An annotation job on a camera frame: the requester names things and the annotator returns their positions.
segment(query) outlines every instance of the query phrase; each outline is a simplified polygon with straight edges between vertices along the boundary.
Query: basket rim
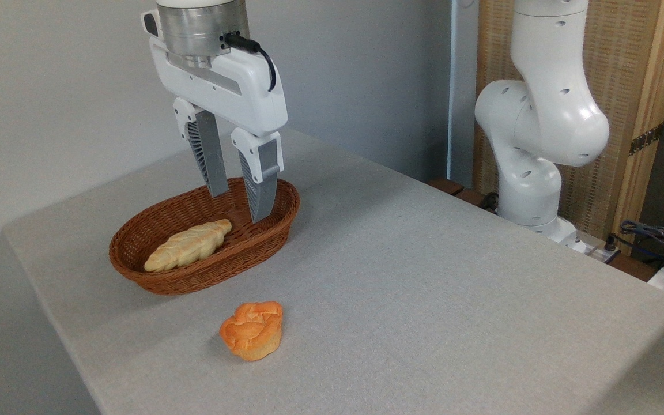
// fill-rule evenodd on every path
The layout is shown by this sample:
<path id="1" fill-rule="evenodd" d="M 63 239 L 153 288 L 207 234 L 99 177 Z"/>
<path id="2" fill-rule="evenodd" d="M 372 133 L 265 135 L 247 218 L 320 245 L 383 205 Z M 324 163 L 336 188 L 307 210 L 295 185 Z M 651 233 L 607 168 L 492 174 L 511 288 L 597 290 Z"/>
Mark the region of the basket rim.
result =
<path id="1" fill-rule="evenodd" d="M 229 180 L 243 180 L 243 178 L 232 177 Z M 127 234 L 134 227 L 138 226 L 141 218 L 150 215 L 155 210 L 159 210 L 160 205 L 171 202 L 175 199 L 186 197 L 187 195 L 193 194 L 195 192 L 201 192 L 206 189 L 206 186 L 200 186 L 190 191 L 178 194 L 174 197 L 169 197 L 168 199 L 158 202 L 154 205 L 151 205 L 150 207 L 146 207 L 145 209 L 137 213 L 137 215 L 127 220 L 127 223 L 124 223 L 121 226 L 121 228 L 119 228 L 119 230 L 114 234 L 109 243 L 109 260 L 114 266 L 114 268 L 116 268 L 116 270 L 120 274 L 122 274 L 128 279 L 131 279 L 132 281 L 136 280 L 157 281 L 163 279 L 176 278 L 176 276 L 183 274 L 195 273 L 196 271 L 201 271 L 207 268 L 213 263 L 223 262 L 224 260 L 227 260 L 227 258 L 231 258 L 234 255 L 242 254 L 248 248 L 263 244 L 269 239 L 277 236 L 279 233 L 285 232 L 288 228 L 290 228 L 293 219 L 296 217 L 300 207 L 300 195 L 298 190 L 295 188 L 295 186 L 290 184 L 290 182 L 287 182 L 283 179 L 277 179 L 277 187 L 279 189 L 284 187 L 285 191 L 287 191 L 288 194 L 290 194 L 290 197 L 293 199 L 292 207 L 290 207 L 290 209 L 285 213 L 285 215 L 281 218 L 281 220 L 279 220 L 278 223 L 274 224 L 272 228 L 269 228 L 268 231 L 258 234 L 255 238 L 246 239 L 244 241 L 238 242 L 237 244 L 234 244 L 231 247 L 227 247 L 227 249 L 217 252 L 216 255 L 210 255 L 209 257 L 203 260 L 190 263 L 189 265 L 186 266 L 174 268 L 173 270 L 158 271 L 158 273 L 148 273 L 147 271 L 136 271 L 132 270 L 131 268 L 128 268 L 126 265 L 124 265 L 124 263 L 121 262 L 121 260 L 119 260 L 118 252 L 116 252 L 118 250 L 116 248 L 118 247 L 119 240 L 122 238 L 122 236 Z"/>

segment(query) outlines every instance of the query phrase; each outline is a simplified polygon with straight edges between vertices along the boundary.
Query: muffin-shaped bread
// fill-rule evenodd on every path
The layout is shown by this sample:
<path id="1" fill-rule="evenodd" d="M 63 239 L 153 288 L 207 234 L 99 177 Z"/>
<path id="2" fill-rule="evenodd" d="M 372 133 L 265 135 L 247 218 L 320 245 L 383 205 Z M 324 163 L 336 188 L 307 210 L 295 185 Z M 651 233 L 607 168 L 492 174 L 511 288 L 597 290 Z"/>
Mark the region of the muffin-shaped bread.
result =
<path id="1" fill-rule="evenodd" d="M 245 360 L 260 360 L 278 349 L 284 308 L 275 301 L 245 303 L 219 328 L 229 351 Z"/>

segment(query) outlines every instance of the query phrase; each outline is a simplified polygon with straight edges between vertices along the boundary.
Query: brown wicker basket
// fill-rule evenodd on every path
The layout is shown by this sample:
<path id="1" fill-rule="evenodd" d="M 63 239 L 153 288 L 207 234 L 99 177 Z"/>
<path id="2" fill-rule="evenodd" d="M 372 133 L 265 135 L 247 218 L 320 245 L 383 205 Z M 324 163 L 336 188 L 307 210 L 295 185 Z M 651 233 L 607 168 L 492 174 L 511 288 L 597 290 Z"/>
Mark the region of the brown wicker basket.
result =
<path id="1" fill-rule="evenodd" d="M 229 191 L 215 198 L 202 186 L 153 205 L 127 221 L 111 239 L 109 260 L 120 274 L 155 294 L 205 289 L 258 265 L 281 249 L 299 202 L 295 187 L 279 179 L 271 214 L 253 224 L 242 178 L 230 179 Z M 231 221 L 232 230 L 224 245 L 208 258 L 161 273 L 145 271 L 145 261 L 170 236 L 222 218 Z"/>

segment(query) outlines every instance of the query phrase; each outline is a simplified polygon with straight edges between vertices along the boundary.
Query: baked bun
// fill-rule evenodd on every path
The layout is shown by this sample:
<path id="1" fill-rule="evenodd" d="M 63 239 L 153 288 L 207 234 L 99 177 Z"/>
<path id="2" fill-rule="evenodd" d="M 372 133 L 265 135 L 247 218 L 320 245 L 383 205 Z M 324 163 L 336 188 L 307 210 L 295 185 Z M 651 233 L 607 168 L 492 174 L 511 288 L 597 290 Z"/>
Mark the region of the baked bun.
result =
<path id="1" fill-rule="evenodd" d="M 278 349 L 284 308 L 275 301 L 245 303 L 219 328 L 229 351 L 245 360 L 260 360 Z"/>
<path id="2" fill-rule="evenodd" d="M 228 220 L 219 220 L 179 232 L 150 255 L 145 271 L 159 273 L 205 259 L 224 244 L 224 236 L 231 230 Z"/>

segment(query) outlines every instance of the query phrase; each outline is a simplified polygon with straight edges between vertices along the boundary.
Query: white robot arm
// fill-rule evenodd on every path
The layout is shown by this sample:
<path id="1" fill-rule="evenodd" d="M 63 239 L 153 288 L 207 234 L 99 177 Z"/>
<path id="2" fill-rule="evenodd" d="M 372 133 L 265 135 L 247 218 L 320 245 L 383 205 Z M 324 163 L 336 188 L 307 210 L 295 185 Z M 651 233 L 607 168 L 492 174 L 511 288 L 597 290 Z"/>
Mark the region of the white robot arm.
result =
<path id="1" fill-rule="evenodd" d="M 215 115 L 234 123 L 253 222 L 271 213 L 288 120 L 277 68 L 248 37 L 244 0 L 157 0 L 142 14 L 158 76 L 177 95 L 179 134 L 190 142 L 213 197 L 227 191 Z"/>
<path id="2" fill-rule="evenodd" d="M 583 71 L 588 0 L 514 0 L 511 58 L 525 79 L 491 82 L 475 115 L 499 168 L 499 215 L 577 250 L 575 227 L 557 216 L 554 163 L 580 167 L 609 139 L 609 122 Z"/>

